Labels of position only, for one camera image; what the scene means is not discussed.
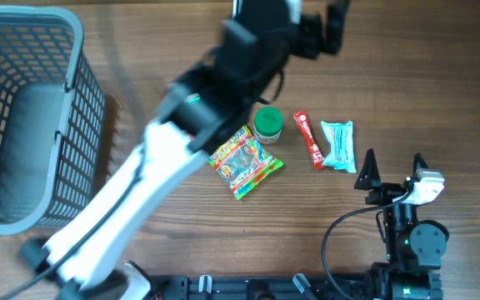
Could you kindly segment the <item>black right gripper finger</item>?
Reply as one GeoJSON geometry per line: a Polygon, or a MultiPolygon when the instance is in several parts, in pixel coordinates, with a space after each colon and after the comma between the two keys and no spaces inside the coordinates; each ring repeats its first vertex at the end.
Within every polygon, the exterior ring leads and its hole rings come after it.
{"type": "Polygon", "coordinates": [[[357,190],[373,190],[381,187],[381,178],[378,171],[377,160],[372,148],[368,149],[362,165],[362,169],[354,184],[357,190]]]}
{"type": "Polygon", "coordinates": [[[428,165],[426,164],[425,160],[421,153],[416,153],[413,157],[413,172],[412,175],[416,177],[418,175],[418,171],[421,169],[428,169],[428,165]]]}

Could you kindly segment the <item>mint Zappy wipes pack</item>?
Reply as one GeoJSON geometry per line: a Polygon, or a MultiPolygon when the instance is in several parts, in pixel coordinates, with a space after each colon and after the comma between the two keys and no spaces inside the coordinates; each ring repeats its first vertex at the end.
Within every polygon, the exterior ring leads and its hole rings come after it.
{"type": "Polygon", "coordinates": [[[321,122],[322,131],[329,142],[330,151],[322,165],[335,170],[356,173],[353,145],[353,122],[329,123],[321,122]]]}

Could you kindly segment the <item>red Nescafe coffee stick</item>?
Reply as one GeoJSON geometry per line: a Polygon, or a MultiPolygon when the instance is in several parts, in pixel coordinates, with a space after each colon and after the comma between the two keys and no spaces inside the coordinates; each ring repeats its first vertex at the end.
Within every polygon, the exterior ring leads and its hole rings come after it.
{"type": "Polygon", "coordinates": [[[312,163],[315,169],[324,169],[323,161],[325,159],[316,138],[313,135],[313,128],[306,111],[298,111],[293,114],[293,118],[299,127],[307,149],[310,153],[312,163]]]}

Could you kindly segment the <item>green lid jar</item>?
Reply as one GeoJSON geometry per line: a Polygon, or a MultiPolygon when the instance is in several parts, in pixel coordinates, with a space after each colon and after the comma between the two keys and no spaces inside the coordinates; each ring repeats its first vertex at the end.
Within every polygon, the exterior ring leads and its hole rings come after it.
{"type": "Polygon", "coordinates": [[[275,107],[261,108],[253,121],[253,134],[262,144],[273,144],[283,130],[283,115],[275,107]]]}

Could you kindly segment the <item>green Haribo gummy bag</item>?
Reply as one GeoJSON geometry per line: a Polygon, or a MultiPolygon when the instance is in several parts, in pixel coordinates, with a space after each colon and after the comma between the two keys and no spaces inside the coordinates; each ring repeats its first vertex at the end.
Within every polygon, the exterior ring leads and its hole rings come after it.
{"type": "Polygon", "coordinates": [[[266,176],[284,166],[253,136],[247,125],[229,138],[208,162],[228,184],[237,200],[243,198],[266,176]]]}

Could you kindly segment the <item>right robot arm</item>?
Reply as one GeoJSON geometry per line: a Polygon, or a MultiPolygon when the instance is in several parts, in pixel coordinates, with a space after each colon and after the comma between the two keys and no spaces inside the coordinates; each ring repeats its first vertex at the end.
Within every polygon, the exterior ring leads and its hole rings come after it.
{"type": "Polygon", "coordinates": [[[377,227],[387,251],[387,262],[375,262],[366,272],[360,299],[443,300],[440,275],[449,231],[441,223],[418,219],[419,207],[431,203],[444,189],[445,179],[414,155],[413,175],[403,183],[383,182],[372,149],[354,187],[365,190],[366,204],[382,207],[377,227]]]}

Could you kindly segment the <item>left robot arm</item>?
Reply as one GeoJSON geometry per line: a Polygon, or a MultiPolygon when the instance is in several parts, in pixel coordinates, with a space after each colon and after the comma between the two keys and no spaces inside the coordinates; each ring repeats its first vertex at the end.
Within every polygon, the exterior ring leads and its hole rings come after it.
{"type": "Polygon", "coordinates": [[[66,227],[20,250],[34,281],[49,280],[61,299],[144,299],[153,285],[119,258],[161,202],[248,121],[252,107],[291,56],[336,54],[349,4],[325,17],[299,1],[236,1],[216,47],[167,89],[142,141],[66,227]]]}

